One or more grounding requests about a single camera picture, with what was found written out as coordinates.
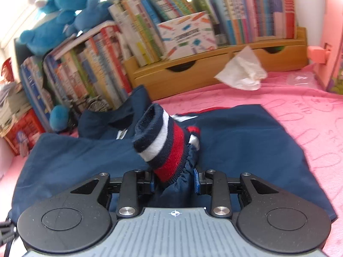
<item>metal screw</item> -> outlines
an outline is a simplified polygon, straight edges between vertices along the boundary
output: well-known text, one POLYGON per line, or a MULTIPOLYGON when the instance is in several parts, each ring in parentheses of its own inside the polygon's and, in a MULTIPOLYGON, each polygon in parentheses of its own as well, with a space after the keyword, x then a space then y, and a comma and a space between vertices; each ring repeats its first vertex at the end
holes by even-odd
POLYGON ((213 212, 216 214, 216 215, 227 215, 230 213, 230 209, 227 208, 227 207, 215 207, 213 209, 213 212))
POLYGON ((121 215, 133 215, 136 212, 136 209, 133 207, 122 207, 119 209, 121 215))

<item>wooden organizer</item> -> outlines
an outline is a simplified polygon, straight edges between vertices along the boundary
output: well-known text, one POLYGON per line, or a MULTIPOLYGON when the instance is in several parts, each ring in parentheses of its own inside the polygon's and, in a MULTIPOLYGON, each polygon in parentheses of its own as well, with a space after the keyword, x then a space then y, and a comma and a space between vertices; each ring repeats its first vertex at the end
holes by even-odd
POLYGON ((306 29, 298 27, 296 39, 267 40, 226 46, 173 61, 160 61, 144 67, 139 67, 135 57, 131 57, 124 62, 124 66, 132 86, 144 85, 150 98, 157 100, 219 83, 213 77, 246 45, 254 50, 262 67, 268 72, 295 70, 308 64, 306 29), (280 48, 277 53, 268 52, 268 48, 277 46, 284 47, 280 48))

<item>clothing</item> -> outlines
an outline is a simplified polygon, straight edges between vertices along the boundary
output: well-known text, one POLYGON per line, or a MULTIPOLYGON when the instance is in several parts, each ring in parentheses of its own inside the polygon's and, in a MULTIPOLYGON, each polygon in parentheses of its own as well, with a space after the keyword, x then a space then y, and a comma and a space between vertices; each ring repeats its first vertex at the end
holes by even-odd
MULTIPOLYGON (((148 101, 141 87, 116 111, 85 112, 78 139, 43 134, 19 176, 9 217, 16 223, 30 205, 97 173, 108 172, 111 177, 119 177, 126 171, 148 169, 132 144, 134 127, 149 107, 148 101), (117 139, 124 129, 126 134, 117 139)), ((201 169, 223 171, 228 177, 253 173, 322 207, 332 220, 337 217, 311 174, 302 149, 262 106, 241 105, 173 118, 184 129, 192 126, 200 129, 200 151, 189 150, 188 161, 177 180, 167 187, 159 184, 155 194, 142 202, 144 206, 208 208, 210 197, 194 194, 193 168, 198 158, 197 167, 201 169)), ((236 198, 232 196, 234 211, 239 210, 236 198)), ((113 195, 110 211, 116 209, 117 199, 113 195)))
POLYGON ((135 127, 133 147, 164 187, 177 181, 189 150, 199 151, 199 129, 182 128, 158 104, 151 105, 135 127))

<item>tissue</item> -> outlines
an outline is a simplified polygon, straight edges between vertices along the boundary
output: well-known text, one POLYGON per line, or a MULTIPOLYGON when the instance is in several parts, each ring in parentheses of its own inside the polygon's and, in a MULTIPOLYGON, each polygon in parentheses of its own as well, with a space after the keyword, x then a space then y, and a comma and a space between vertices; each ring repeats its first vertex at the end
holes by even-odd
POLYGON ((267 76, 253 50, 246 46, 214 78, 236 89, 254 91, 267 76))

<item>colorful box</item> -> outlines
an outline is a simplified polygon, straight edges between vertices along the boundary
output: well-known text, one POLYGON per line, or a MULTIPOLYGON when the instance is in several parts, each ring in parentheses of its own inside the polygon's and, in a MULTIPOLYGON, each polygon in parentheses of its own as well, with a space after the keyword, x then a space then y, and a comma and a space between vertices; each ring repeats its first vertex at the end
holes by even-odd
POLYGON ((206 12, 175 18, 157 25, 169 60, 217 49, 206 12))

